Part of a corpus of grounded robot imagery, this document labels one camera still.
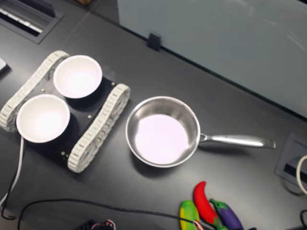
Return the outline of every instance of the pan rim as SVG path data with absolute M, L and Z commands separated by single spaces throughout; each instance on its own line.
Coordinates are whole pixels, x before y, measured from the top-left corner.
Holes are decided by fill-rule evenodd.
M 184 159 L 176 162 L 176 163 L 172 163 L 172 164 L 167 164 L 167 165 L 162 165 L 162 164 L 157 164 L 157 163 L 152 163 L 150 161 L 146 161 L 144 160 L 143 158 L 141 158 L 139 156 L 139 154 L 134 150 L 134 148 L 132 147 L 130 141 L 129 141 L 129 135 L 128 135 L 128 126 L 129 126 L 129 123 L 131 121 L 131 119 L 133 118 L 134 114 L 146 103 L 150 102 L 150 101 L 154 101 L 154 100 L 157 100 L 157 99 L 167 99 L 167 100 L 171 100 L 171 101 L 174 101 L 175 103 L 178 103 L 180 105 L 182 105 L 189 113 L 190 115 L 192 116 L 192 118 L 195 120 L 195 124 L 196 124 L 196 129 L 197 129 L 197 137 L 195 139 L 195 144 L 193 146 L 193 148 L 191 149 L 190 151 L 190 154 L 188 156 L 186 156 Z M 132 112 L 130 113 L 128 119 L 127 119 L 127 122 L 126 122 L 126 140 L 127 140 L 127 143 L 129 145 L 129 148 L 130 150 L 132 151 L 132 153 L 139 159 L 141 160 L 142 162 L 148 164 L 148 165 L 151 165 L 153 167 L 157 167 L 157 168 L 170 168 L 170 167 L 174 167 L 174 166 L 177 166 L 177 165 L 180 165 L 182 164 L 183 162 L 187 161 L 193 154 L 194 152 L 196 151 L 197 147 L 198 147 L 198 144 L 200 142 L 200 137 L 201 137 L 201 127 L 200 127 L 200 124 L 199 124 L 199 121 L 195 115 L 195 113 L 193 112 L 193 110 L 187 105 L 185 104 L 183 101 L 177 99 L 177 98 L 174 98 L 174 97 L 169 97 L 169 96 L 156 96 L 156 97 L 151 97 L 151 98 L 148 98 L 142 102 L 140 102 L 133 110 Z

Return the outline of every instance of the white cable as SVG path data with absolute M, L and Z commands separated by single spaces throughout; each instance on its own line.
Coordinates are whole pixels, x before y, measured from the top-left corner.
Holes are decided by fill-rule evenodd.
M 298 164 L 297 164 L 297 168 L 296 168 L 296 180 L 298 183 L 298 186 L 302 189 L 302 191 L 307 195 L 307 190 L 304 188 L 302 181 L 301 181 L 301 168 L 302 168 L 302 164 L 303 162 L 307 159 L 307 155 L 302 157 Z
M 15 180 L 14 180 L 14 183 L 12 185 L 11 191 L 13 190 L 13 188 L 15 187 L 15 185 L 17 184 L 17 181 L 19 179 L 20 171 L 21 171 L 21 166 L 23 164 L 23 157 L 24 157 L 24 138 L 21 137 L 20 152 L 19 152 L 19 163 L 18 163 L 17 173 L 16 173 L 16 176 L 15 176 Z M 3 202 L 5 201 L 7 195 L 8 194 L 6 193 L 4 198 L 0 201 L 0 207 L 2 206 Z
M 193 223 L 196 230 L 203 230 L 203 227 L 197 220 L 194 220 Z

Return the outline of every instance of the red chili pepper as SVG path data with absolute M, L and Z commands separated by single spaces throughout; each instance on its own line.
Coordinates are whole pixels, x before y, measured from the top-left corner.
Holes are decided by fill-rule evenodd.
M 200 216 L 208 223 L 217 225 L 219 219 L 205 195 L 206 182 L 202 181 L 194 189 L 194 202 Z

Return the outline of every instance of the frosted glass partition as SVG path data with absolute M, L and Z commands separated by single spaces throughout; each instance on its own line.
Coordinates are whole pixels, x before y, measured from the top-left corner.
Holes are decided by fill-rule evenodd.
M 120 24 L 307 117 L 307 5 L 297 0 L 118 0 Z

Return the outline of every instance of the bowl rim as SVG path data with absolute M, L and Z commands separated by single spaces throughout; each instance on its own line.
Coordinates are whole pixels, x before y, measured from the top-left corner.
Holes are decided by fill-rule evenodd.
M 21 126 L 21 114 L 23 112 L 23 110 L 34 100 L 36 99 L 39 99 L 39 98 L 53 98 L 55 99 L 56 101 L 60 102 L 61 104 L 64 105 L 64 108 L 65 108 L 65 113 L 67 114 L 66 116 L 66 120 L 65 120 L 65 125 L 63 126 L 63 130 L 61 132 L 58 133 L 57 136 L 53 137 L 52 139 L 48 138 L 48 139 L 45 139 L 45 140 L 40 140 L 40 141 L 37 141 L 37 139 L 34 139 L 34 138 L 30 138 L 28 137 L 24 131 L 20 128 Z M 38 95 L 38 96 L 35 96 L 35 97 L 32 97 L 31 99 L 29 99 L 28 101 L 26 101 L 22 106 L 21 108 L 19 109 L 18 111 L 18 114 L 17 114 L 17 118 L 16 118 L 16 127 L 17 127 L 17 130 L 19 132 L 19 134 L 26 140 L 30 141 L 30 142 L 33 142 L 33 143 L 46 143 L 46 142 L 49 142 L 49 141 L 52 141 L 56 138 L 58 138 L 60 135 L 62 135 L 62 133 L 66 130 L 68 124 L 69 124 L 69 121 L 70 121 L 70 118 L 71 118 L 71 112 L 69 110 L 69 107 L 68 105 L 66 104 L 66 102 L 64 100 L 62 100 L 61 98 L 55 96 L 55 95 L 52 95 L 52 94 L 41 94 L 41 95 Z
M 175 103 L 178 103 L 180 105 L 182 105 L 190 114 L 191 116 L 193 117 L 193 119 L 195 120 L 195 123 L 196 123 L 196 131 L 197 131 L 197 137 L 195 139 L 195 145 L 193 146 L 193 149 L 190 151 L 190 154 L 188 156 L 186 156 L 184 159 L 176 162 L 176 163 L 172 163 L 172 164 L 167 164 L 167 165 L 163 165 L 163 164 L 157 164 L 157 163 L 152 163 L 150 161 L 145 161 L 143 158 L 141 158 L 139 156 L 139 154 L 134 150 L 134 148 L 132 147 L 130 141 L 129 141 L 129 135 L 128 135 L 128 126 L 129 126 L 129 123 L 131 121 L 131 119 L 133 118 L 133 116 L 135 115 L 135 113 L 146 103 L 150 102 L 150 101 L 154 101 L 154 100 L 158 100 L 158 99 L 167 99 L 167 100 L 171 100 Z M 153 167 L 157 167 L 157 168 L 170 168 L 170 167 L 174 167 L 174 166 L 177 166 L 177 165 L 180 165 L 182 164 L 183 162 L 187 161 L 193 154 L 194 152 L 196 151 L 197 147 L 198 147 L 198 144 L 199 144 L 199 141 L 200 141 L 200 137 L 201 137 L 201 127 L 200 127 L 200 124 L 199 124 L 199 121 L 196 117 L 196 115 L 194 114 L 193 110 L 187 105 L 185 104 L 184 102 L 182 102 L 181 100 L 179 99 L 176 99 L 174 97 L 168 97 L 168 96 L 156 96 L 156 97 L 151 97 L 151 98 L 148 98 L 142 102 L 140 102 L 133 110 L 132 112 L 130 113 L 128 119 L 127 119 L 127 122 L 126 122 L 126 141 L 129 145 L 129 148 L 130 150 L 132 151 L 132 153 L 138 158 L 140 159 L 142 162 L 148 164 L 148 165 L 151 165 Z
M 84 59 L 88 59 L 90 60 L 91 62 L 93 62 L 97 67 L 98 67 L 98 71 L 99 71 L 99 84 L 97 84 L 96 87 L 93 87 L 93 89 L 91 91 L 89 91 L 89 93 L 83 95 L 83 96 L 73 96 L 73 95 L 69 95 L 68 93 L 65 93 L 64 91 L 62 91 L 59 87 L 59 84 L 58 84 L 58 72 L 60 70 L 60 68 L 65 65 L 67 62 L 69 61 L 72 61 L 74 59 L 78 59 L 78 58 L 84 58 Z M 54 71 L 54 74 L 53 74 L 53 84 L 55 86 L 55 88 L 57 89 L 57 91 L 59 91 L 60 94 L 62 94 L 64 97 L 67 97 L 67 98 L 72 98 L 72 99 L 79 99 L 79 98 L 83 98 L 83 97 L 86 97 L 92 93 L 94 93 L 99 85 L 101 84 L 101 81 L 102 81 L 102 77 L 103 77 L 103 72 L 102 72 L 102 69 L 101 69 L 101 66 L 100 64 L 95 60 L 93 59 L 92 57 L 90 56 L 87 56 L 87 55 L 75 55 L 75 56 L 71 56 L 71 57 L 68 57 L 67 59 L 63 60 L 55 69 Z

